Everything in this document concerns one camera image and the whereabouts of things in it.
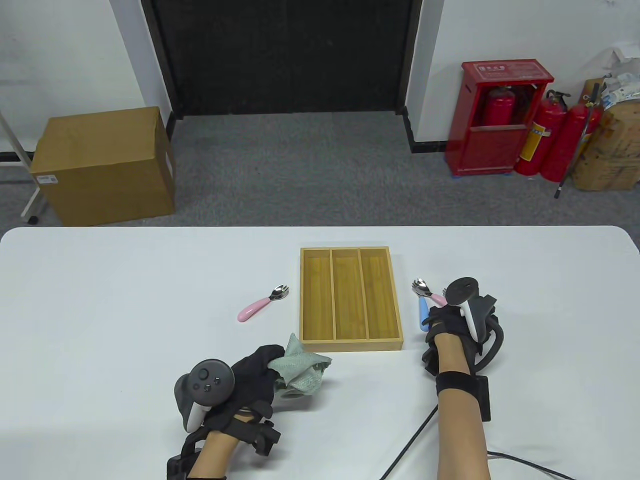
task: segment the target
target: metal spoon head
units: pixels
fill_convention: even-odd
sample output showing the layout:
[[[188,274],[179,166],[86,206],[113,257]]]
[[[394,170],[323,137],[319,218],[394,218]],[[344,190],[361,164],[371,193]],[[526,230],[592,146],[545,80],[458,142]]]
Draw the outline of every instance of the metal spoon head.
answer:
[[[421,278],[416,278],[411,284],[411,288],[417,296],[430,297],[432,295],[426,282]]]
[[[282,300],[289,294],[289,287],[286,285],[279,285],[273,289],[271,295],[269,295],[269,299],[273,300]]]

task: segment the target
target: vr controller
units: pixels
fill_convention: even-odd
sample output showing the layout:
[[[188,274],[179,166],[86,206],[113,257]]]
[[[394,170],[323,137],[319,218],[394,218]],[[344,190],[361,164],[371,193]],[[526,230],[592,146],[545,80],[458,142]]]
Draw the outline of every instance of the vr controller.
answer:
[[[475,278],[459,278],[447,287],[444,298],[449,305],[460,307],[461,315],[467,320],[471,338],[484,343],[487,338],[487,317],[495,311],[497,301],[490,295],[480,296],[480,287]]]
[[[207,412],[224,403],[235,385],[234,371],[222,360],[204,360],[182,375],[173,393],[184,429],[193,433],[200,428]]]

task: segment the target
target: blue handle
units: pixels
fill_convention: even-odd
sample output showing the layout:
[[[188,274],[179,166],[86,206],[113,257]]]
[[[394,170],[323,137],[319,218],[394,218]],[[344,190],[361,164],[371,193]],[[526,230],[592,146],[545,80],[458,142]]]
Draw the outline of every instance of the blue handle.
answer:
[[[429,318],[429,305],[427,305],[427,299],[425,297],[418,297],[418,305],[420,306],[420,330],[428,332],[429,325],[422,324],[423,321]]]

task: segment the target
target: green cloth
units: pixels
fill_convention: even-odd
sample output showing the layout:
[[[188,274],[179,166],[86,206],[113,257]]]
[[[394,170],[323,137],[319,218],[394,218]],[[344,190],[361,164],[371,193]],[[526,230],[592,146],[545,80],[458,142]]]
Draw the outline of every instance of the green cloth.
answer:
[[[322,384],[324,370],[331,365],[331,358],[305,351],[294,333],[284,356],[269,362],[268,367],[278,372],[275,392],[281,397],[313,395]]]

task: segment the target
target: fire extinguisher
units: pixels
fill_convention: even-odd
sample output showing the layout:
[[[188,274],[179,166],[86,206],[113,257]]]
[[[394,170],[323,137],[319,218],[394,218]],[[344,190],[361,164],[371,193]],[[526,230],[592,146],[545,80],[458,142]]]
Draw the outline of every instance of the fire extinguisher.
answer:
[[[587,135],[590,136],[600,125],[602,112],[599,109],[591,108],[591,110],[590,114],[589,107],[584,104],[578,104],[569,110],[564,125],[540,168],[540,175],[547,180],[551,182],[562,181],[574,156],[577,156],[577,149],[582,146],[579,143],[587,138]],[[585,131],[584,127],[588,118],[589,125],[586,128],[586,135],[583,137],[582,134]]]
[[[483,127],[509,125],[515,106],[515,93],[504,86],[494,88],[487,94],[480,124]]]
[[[591,135],[593,134],[594,130],[596,129],[596,127],[600,124],[600,120],[602,119],[602,110],[600,108],[598,108],[596,110],[596,101],[598,99],[598,93],[600,91],[600,84],[599,83],[594,83],[593,84],[593,90],[591,91],[591,97],[589,98],[589,101],[587,102],[587,104],[585,105],[586,109],[587,109],[587,117],[586,120],[583,121],[582,123],[582,133],[580,134],[580,138],[578,140],[578,145],[576,145],[576,149],[575,152],[573,153],[573,158],[571,158],[571,161],[569,162],[569,167],[567,167],[565,170],[565,173],[563,175],[562,180],[560,180],[560,183],[558,184],[558,188],[556,189],[556,192],[554,193],[554,198],[557,200],[558,198],[560,198],[560,194],[562,193],[562,188],[564,186],[564,183],[566,182],[567,178],[569,178],[569,175],[571,175],[573,166],[575,165],[575,161],[578,160],[578,156],[580,155],[580,153],[582,152],[582,147],[584,146],[584,139],[587,138],[587,132],[589,130],[591,130],[591,133],[589,133],[589,137],[591,137]],[[593,116],[595,115],[596,117],[596,121],[592,122]]]
[[[563,97],[571,97],[571,95],[549,90],[547,98],[540,103],[531,132],[529,132],[527,142],[520,153],[520,159],[513,168],[516,172],[533,176],[540,171],[540,166],[556,139],[567,114],[567,106]]]

